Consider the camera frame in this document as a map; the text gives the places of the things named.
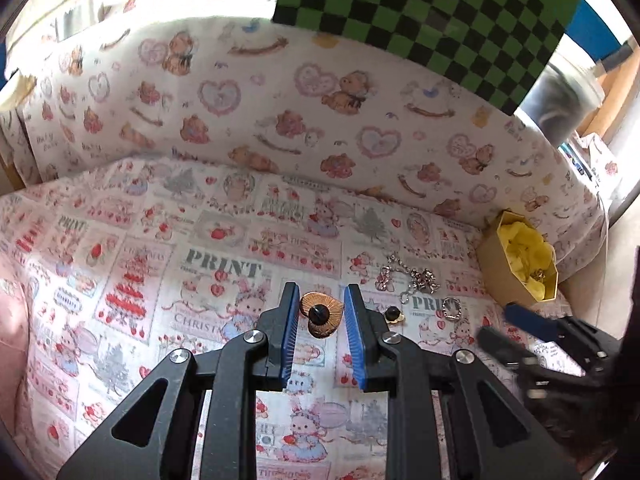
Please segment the small gold black earring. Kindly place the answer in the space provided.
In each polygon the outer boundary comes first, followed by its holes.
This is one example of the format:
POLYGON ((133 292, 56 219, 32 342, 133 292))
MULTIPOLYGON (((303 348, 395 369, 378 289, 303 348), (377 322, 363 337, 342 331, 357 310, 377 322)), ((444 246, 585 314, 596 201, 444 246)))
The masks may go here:
POLYGON ((384 312, 384 318, 388 324, 401 324, 405 322, 405 315, 396 306, 389 306, 384 312))

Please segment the yellow cloth in box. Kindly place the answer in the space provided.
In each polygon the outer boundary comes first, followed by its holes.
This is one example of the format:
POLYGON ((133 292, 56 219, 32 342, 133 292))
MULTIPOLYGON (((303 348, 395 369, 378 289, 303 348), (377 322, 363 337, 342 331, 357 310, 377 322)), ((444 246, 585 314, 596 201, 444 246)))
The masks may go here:
POLYGON ((499 226, 498 237, 512 274, 538 301, 548 296, 555 276, 554 249, 534 228, 523 221, 499 226))

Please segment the teddy bear print cloth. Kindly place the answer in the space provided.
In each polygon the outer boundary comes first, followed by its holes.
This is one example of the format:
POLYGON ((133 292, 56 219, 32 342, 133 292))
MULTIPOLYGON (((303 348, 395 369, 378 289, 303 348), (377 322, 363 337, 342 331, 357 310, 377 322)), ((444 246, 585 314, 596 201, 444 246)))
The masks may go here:
POLYGON ((597 255, 596 188, 535 128, 451 80, 360 42, 230 18, 226 0, 130 1, 11 58, 27 96, 1 145, 27 182, 154 153, 299 176, 472 226, 525 216, 562 278, 597 255))

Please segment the clear plastic jar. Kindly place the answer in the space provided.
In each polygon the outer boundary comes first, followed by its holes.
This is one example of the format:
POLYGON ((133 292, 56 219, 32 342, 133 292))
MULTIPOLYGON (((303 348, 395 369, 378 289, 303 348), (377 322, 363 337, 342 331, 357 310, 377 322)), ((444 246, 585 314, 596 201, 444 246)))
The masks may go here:
POLYGON ((601 107, 605 94, 590 70, 575 66, 562 55, 552 55, 516 114, 526 117, 547 141, 558 148, 582 121, 601 107))

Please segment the green checkered tissue box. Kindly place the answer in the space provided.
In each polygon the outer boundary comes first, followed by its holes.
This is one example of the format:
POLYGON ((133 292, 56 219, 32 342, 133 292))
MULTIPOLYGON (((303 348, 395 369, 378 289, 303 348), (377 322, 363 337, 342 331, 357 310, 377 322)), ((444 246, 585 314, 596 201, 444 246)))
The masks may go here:
POLYGON ((277 0, 272 19, 397 55, 511 115, 577 7, 578 0, 277 0))

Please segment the gold octagonal jewelry box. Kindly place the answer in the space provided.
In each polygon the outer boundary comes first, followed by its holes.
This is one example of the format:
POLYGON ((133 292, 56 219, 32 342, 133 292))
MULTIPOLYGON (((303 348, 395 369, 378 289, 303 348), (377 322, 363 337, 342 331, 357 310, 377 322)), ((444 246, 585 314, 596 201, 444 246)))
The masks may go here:
POLYGON ((554 248, 525 217, 505 210, 476 248, 485 288, 497 304, 530 308, 555 300, 558 290, 554 248))

